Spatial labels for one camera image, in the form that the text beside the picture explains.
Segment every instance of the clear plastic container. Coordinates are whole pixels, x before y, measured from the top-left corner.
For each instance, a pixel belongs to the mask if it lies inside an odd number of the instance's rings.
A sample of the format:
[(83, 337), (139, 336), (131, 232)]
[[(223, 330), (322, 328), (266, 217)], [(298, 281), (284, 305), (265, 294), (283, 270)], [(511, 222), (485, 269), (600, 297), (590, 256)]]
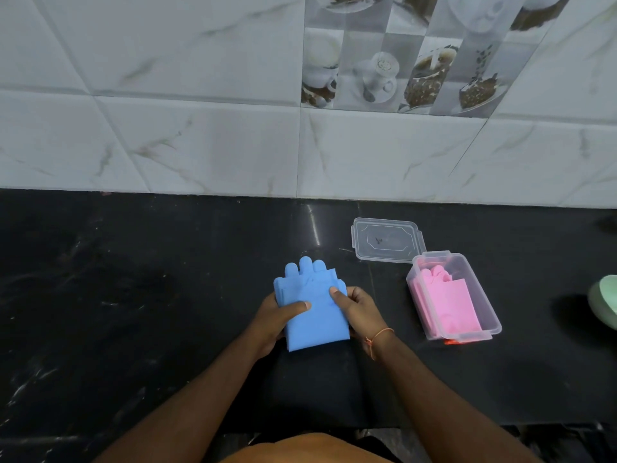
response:
[(413, 263), (426, 251), (418, 226), (410, 221), (356, 218), (351, 227), (351, 247), (360, 260)]
[[(446, 328), (444, 322), (440, 320), (427, 282), (422, 274), (423, 269), (431, 270), (437, 265), (442, 266), (452, 276), (453, 281), (465, 280), (481, 330), (474, 328), (473, 331), (465, 331), (463, 329), (452, 332), (452, 328), (449, 327), (450, 331), (448, 331), (449, 328)], [(416, 256), (413, 259), (413, 267), (407, 275), (407, 285), (412, 293), (426, 337), (429, 340), (443, 338), (449, 344), (483, 341), (490, 340), (494, 334), (501, 333), (502, 331), (501, 323), (489, 299), (484, 294), (484, 290), (478, 282), (473, 269), (471, 269), (471, 265), (461, 254), (443, 251), (424, 252)]]

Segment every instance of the orange shirt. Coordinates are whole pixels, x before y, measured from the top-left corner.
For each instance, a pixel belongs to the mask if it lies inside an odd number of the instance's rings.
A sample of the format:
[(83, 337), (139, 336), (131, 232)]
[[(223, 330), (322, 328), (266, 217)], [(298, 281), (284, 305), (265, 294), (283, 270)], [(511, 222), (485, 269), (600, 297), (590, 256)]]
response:
[(221, 463), (390, 463), (327, 434), (304, 434), (245, 447)]

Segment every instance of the blue rubber glove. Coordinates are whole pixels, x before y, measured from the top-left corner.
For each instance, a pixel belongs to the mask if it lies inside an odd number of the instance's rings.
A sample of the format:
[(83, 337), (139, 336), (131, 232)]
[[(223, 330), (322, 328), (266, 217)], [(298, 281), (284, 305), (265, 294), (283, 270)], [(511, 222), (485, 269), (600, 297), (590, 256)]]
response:
[(312, 304), (309, 311), (289, 320), (285, 327), (287, 349), (301, 350), (349, 339), (349, 324), (329, 294), (330, 287), (347, 292), (345, 283), (336, 277), (335, 269), (326, 269), (321, 260), (315, 263), (309, 257), (300, 259), (300, 271), (295, 263), (285, 266), (285, 277), (274, 280), (278, 305), (297, 301)]

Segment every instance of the green bowl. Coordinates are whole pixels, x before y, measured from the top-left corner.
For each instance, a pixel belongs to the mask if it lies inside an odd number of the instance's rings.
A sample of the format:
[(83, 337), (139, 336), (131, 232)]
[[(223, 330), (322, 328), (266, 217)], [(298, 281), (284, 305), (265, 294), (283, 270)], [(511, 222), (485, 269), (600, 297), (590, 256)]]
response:
[(587, 298), (594, 315), (617, 330), (617, 275), (605, 276), (591, 286)]

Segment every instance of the person's left hand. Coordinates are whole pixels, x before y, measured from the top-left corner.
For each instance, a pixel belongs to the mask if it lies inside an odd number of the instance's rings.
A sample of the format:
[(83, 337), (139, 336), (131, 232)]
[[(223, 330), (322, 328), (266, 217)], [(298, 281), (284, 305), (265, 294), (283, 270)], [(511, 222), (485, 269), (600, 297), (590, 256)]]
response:
[(274, 293), (266, 297), (255, 318), (243, 333), (255, 350), (255, 359), (261, 359), (271, 353), (276, 340), (283, 337), (282, 330), (287, 322), (309, 309), (310, 302), (297, 302), (279, 307)]

